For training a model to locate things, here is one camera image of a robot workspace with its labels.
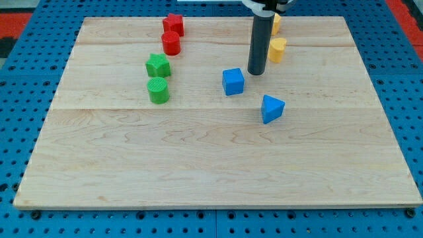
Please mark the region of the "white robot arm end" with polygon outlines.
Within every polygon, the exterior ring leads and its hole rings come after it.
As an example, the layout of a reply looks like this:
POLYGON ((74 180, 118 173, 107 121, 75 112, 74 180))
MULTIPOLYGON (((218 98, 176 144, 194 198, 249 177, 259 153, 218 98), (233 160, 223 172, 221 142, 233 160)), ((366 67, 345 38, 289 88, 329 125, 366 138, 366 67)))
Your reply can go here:
POLYGON ((271 17, 275 13, 285 13, 297 3, 297 0, 242 0, 241 2, 255 15, 271 17))

